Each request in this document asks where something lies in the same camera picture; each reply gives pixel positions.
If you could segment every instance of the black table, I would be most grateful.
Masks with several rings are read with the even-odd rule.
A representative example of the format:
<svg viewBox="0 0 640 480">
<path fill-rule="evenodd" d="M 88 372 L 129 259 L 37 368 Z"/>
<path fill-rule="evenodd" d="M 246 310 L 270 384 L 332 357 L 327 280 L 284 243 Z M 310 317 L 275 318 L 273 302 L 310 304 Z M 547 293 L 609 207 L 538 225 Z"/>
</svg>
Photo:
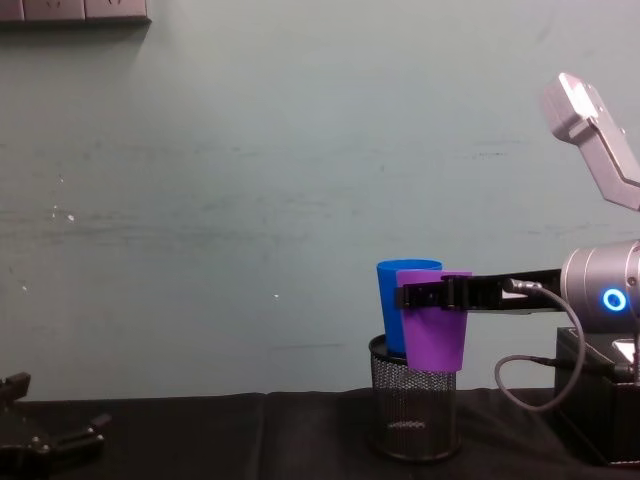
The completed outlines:
<svg viewBox="0 0 640 480">
<path fill-rule="evenodd" d="M 521 392 L 544 401 L 545 390 Z M 450 460 L 405 465 L 364 442 L 370 391 L 212 398 L 44 402 L 22 408 L 51 431 L 113 416 L 97 463 L 60 480 L 637 479 L 596 467 L 566 446 L 552 416 L 532 414 L 494 390 L 459 392 L 463 447 Z"/>
</svg>

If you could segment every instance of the black box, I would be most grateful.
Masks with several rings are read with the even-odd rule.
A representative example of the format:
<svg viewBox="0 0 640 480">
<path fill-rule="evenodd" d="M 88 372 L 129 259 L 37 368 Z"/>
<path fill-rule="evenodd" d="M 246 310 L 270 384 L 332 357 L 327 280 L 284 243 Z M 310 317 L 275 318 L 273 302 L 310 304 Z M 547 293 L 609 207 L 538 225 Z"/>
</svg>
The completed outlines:
<svg viewBox="0 0 640 480">
<path fill-rule="evenodd" d="M 613 342 L 632 335 L 587 334 L 587 365 L 629 365 Z M 575 361 L 578 338 L 573 328 L 559 328 L 556 358 Z M 555 392 L 571 371 L 556 369 Z M 583 373 L 558 413 L 597 458 L 611 466 L 640 467 L 640 388 L 613 375 Z"/>
</svg>

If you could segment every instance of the black mesh cup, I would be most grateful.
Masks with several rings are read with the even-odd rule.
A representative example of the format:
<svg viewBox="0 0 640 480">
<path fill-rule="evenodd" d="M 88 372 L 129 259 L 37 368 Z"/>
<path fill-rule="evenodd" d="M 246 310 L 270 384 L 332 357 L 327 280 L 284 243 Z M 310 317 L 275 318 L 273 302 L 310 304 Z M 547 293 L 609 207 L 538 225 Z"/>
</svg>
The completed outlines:
<svg viewBox="0 0 640 480">
<path fill-rule="evenodd" d="M 460 447 L 456 374 L 422 372 L 387 351 L 385 336 L 369 343 L 373 381 L 373 447 L 395 459 L 431 462 Z"/>
</svg>

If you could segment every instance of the purple cup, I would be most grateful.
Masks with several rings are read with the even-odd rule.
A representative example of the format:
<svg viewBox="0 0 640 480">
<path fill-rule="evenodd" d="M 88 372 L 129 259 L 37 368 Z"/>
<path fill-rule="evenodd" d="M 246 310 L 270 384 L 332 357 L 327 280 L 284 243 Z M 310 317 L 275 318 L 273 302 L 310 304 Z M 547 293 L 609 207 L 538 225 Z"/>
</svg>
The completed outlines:
<svg viewBox="0 0 640 480">
<path fill-rule="evenodd" d="M 469 272 L 405 270 L 397 273 L 398 286 L 438 282 L 446 275 L 470 276 Z M 439 307 L 402 310 L 407 365 L 426 372 L 462 370 L 467 312 Z"/>
</svg>

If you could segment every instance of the blue cup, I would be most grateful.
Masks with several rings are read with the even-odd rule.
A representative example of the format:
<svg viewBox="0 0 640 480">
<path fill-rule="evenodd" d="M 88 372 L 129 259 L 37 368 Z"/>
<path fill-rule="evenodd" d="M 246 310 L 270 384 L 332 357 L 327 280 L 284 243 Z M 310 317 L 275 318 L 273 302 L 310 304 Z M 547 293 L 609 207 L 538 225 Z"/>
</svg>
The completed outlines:
<svg viewBox="0 0 640 480">
<path fill-rule="evenodd" d="M 402 330 L 402 310 L 396 308 L 395 291 L 398 286 L 396 274 L 400 270 L 442 270 L 442 262 L 426 258 L 385 260 L 378 264 L 378 284 L 380 303 L 387 349 L 390 353 L 404 355 L 404 332 Z"/>
</svg>

